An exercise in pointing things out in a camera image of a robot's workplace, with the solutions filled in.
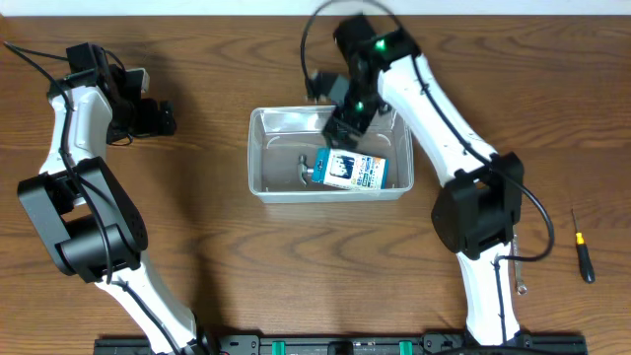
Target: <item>black and yellow screwdriver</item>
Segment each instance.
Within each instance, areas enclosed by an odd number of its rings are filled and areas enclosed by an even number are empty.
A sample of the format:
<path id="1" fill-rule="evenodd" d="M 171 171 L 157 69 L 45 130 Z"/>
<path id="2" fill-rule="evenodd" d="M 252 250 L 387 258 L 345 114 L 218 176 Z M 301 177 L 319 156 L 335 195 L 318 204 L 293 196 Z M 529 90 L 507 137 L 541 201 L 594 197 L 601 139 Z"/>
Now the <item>black and yellow screwdriver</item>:
<path id="1" fill-rule="evenodd" d="M 579 268 L 581 269 L 581 276 L 587 283 L 594 283 L 596 281 L 596 275 L 594 274 L 594 267 L 590 260 L 590 252 L 588 251 L 588 245 L 585 244 L 583 239 L 583 233 L 579 232 L 579 222 L 576 220 L 576 214 L 574 214 L 574 208 L 572 209 L 572 218 L 574 218 L 574 228 L 576 229 L 576 251 L 579 254 Z"/>

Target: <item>green strip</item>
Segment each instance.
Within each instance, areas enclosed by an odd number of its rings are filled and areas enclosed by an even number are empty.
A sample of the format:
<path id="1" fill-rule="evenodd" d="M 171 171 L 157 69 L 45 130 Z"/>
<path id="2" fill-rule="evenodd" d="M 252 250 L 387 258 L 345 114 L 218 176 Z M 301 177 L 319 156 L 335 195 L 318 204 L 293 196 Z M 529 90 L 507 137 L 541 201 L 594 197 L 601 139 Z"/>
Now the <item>green strip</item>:
<path id="1" fill-rule="evenodd" d="M 398 343 L 398 348 L 401 351 L 401 355 L 412 355 L 413 346 L 411 341 L 401 341 Z"/>
<path id="2" fill-rule="evenodd" d="M 272 341 L 272 355 L 285 355 L 284 341 Z"/>

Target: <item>white wall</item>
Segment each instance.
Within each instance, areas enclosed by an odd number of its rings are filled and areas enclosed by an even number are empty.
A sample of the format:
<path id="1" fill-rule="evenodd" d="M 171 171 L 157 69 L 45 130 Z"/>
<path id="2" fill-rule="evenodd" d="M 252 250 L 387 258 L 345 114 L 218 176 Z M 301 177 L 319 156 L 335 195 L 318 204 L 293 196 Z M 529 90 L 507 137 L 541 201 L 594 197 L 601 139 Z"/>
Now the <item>white wall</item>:
<path id="1" fill-rule="evenodd" d="M 382 0 L 401 15 L 631 15 L 631 0 Z M 309 15 L 322 0 L 0 0 L 4 16 Z M 349 15 L 359 3 L 326 14 Z"/>

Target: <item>wooden table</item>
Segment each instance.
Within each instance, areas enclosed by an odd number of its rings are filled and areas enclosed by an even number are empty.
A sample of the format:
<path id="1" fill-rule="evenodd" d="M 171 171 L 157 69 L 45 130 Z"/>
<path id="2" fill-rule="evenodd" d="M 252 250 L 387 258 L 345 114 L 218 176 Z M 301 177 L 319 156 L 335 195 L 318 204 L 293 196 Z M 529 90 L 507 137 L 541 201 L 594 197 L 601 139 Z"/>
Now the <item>wooden table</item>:
<path id="1" fill-rule="evenodd" d="M 318 19 L 313 69 L 344 71 Z M 256 107 L 304 105 L 306 18 L 12 18 L 4 38 L 63 55 L 93 41 L 145 67 L 150 96 L 172 100 L 175 137 L 108 147 L 107 163 L 147 224 L 149 253 L 176 296 L 211 329 L 265 334 L 409 333 L 464 328 L 456 257 L 430 210 L 439 185 L 415 147 L 415 185 L 398 201 L 264 205 L 247 187 Z M 386 19 L 378 27 L 388 28 Z M 631 348 L 631 23 L 615 17 L 416 17 L 439 82 L 473 128 L 515 151 L 550 212 L 557 244 L 525 266 L 514 296 L 523 329 L 581 332 L 594 354 Z M 59 77 L 67 64 L 39 58 Z M 123 309 L 53 265 L 18 198 L 44 161 L 48 83 L 0 55 L 0 352 L 90 354 L 105 335 L 137 335 Z M 590 245 L 596 284 L 579 275 L 570 209 Z M 545 245 L 524 204 L 523 254 Z"/>

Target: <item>plastic container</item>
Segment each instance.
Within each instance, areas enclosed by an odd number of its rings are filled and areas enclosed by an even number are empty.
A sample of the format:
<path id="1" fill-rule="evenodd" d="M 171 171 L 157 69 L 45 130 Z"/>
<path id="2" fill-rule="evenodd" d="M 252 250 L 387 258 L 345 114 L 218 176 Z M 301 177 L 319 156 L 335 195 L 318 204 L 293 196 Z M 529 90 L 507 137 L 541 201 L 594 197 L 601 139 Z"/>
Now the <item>plastic container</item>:
<path id="1" fill-rule="evenodd" d="M 265 203 L 350 202 L 395 200 L 414 184 L 412 137 L 403 119 L 390 112 L 376 116 L 356 151 L 389 160 L 386 188 L 343 190 L 298 175 L 301 154 L 312 167 L 320 134 L 333 106 L 257 108 L 249 121 L 247 173 L 249 190 Z"/>

